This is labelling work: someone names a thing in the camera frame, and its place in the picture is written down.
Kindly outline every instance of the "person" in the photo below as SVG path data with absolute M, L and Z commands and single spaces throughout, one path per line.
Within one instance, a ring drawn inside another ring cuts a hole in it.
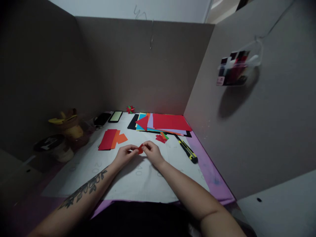
M 114 177 L 138 154 L 137 146 L 127 145 L 119 149 L 108 167 L 70 195 L 29 236 L 190 236 L 188 216 L 198 221 L 203 236 L 245 236 L 208 191 L 164 160 L 156 144 L 146 141 L 142 150 L 191 215 L 172 204 L 119 201 L 89 220 Z

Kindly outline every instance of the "desk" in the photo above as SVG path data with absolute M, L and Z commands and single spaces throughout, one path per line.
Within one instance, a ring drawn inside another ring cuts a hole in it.
M 220 176 L 219 172 L 215 168 L 214 164 L 193 131 L 191 132 L 191 135 L 192 138 L 187 137 L 187 141 L 191 149 L 198 157 L 198 165 L 201 175 L 203 174 L 210 193 L 222 205 L 234 202 L 235 199 L 232 193 L 230 192 L 229 188 L 225 184 L 224 180 Z M 10 213 L 12 219 L 11 222 L 18 235 L 28 234 L 41 220 L 43 220 L 50 212 L 58 207 L 65 199 L 61 197 L 54 198 L 41 196 L 43 189 L 50 183 L 50 181 L 64 165 L 65 164 L 60 164 L 55 166 L 46 176 L 46 178 L 34 189 L 34 191 L 13 208 L 12 212 Z M 112 201 L 114 200 L 100 201 L 91 218 L 109 206 Z

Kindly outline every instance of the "paper craft flower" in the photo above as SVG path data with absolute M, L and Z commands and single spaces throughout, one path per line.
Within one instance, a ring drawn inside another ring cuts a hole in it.
M 128 112 L 129 114 L 132 114 L 135 108 L 133 108 L 133 106 L 128 106 L 126 107 L 126 109 L 127 109 L 126 112 Z

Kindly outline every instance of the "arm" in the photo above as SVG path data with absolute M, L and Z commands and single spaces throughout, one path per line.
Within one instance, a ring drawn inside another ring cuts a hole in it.
M 156 144 L 147 141 L 143 145 L 142 150 L 150 162 L 188 211 L 200 221 L 204 236 L 245 236 L 230 213 L 209 192 L 163 159 Z
M 66 236 L 93 211 L 117 173 L 138 154 L 137 148 L 134 145 L 121 147 L 107 168 L 70 195 L 29 236 Z

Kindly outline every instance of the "yellow utility knife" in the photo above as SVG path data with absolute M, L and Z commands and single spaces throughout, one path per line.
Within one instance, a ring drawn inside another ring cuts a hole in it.
M 189 159 L 192 161 L 193 164 L 198 162 L 198 157 L 194 154 L 194 152 L 182 141 L 177 135 L 175 137 L 178 139 L 180 146 L 183 148 Z

